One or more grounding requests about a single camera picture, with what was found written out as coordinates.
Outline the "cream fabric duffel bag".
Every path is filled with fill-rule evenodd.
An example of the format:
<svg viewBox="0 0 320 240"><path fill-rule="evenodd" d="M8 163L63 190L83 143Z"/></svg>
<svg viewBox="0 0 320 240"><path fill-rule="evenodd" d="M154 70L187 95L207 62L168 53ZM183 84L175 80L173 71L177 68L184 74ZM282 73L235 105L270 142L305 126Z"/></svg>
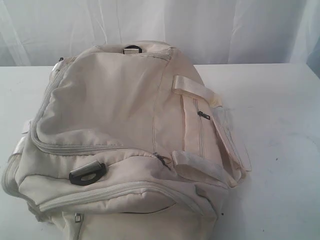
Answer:
<svg viewBox="0 0 320 240"><path fill-rule="evenodd" d="M59 60L2 187L64 240L208 240L250 170L190 60L142 41Z"/></svg>

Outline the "white backdrop curtain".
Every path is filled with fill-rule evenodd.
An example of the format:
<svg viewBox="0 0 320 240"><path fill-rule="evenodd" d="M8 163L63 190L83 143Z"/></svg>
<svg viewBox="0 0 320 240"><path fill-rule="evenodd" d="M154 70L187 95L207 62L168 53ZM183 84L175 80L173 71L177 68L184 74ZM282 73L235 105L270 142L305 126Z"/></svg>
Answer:
<svg viewBox="0 0 320 240"><path fill-rule="evenodd" d="M0 64L51 66L94 45L166 42L195 64L320 66L317 0L3 0Z"/></svg>

